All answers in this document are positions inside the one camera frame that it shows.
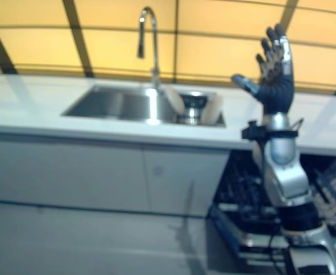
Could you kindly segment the dark robot right hand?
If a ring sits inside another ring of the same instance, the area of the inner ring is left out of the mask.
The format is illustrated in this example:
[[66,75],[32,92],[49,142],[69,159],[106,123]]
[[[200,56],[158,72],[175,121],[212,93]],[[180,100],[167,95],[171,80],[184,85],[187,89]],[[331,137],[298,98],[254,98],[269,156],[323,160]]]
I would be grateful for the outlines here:
[[266,35],[260,41],[263,53],[255,56],[259,81],[238,73],[231,76],[231,81],[262,104],[264,115],[287,114],[295,93],[290,40],[280,23],[268,27]]

